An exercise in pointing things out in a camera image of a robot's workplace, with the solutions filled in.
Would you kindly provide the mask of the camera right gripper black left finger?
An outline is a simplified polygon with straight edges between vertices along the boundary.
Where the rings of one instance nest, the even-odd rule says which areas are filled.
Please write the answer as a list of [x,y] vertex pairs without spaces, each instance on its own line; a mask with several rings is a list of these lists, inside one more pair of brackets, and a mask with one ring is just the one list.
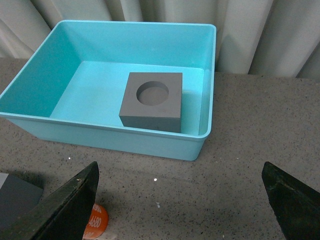
[[90,163],[29,213],[0,232],[2,240],[81,240],[99,183],[99,167]]

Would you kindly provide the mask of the camera right gripper black right finger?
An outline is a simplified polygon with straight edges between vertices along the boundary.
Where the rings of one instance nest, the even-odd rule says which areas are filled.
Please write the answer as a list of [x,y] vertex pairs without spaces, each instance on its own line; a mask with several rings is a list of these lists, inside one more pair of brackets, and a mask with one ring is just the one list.
[[267,161],[262,181],[276,220],[287,240],[320,238],[320,193]]

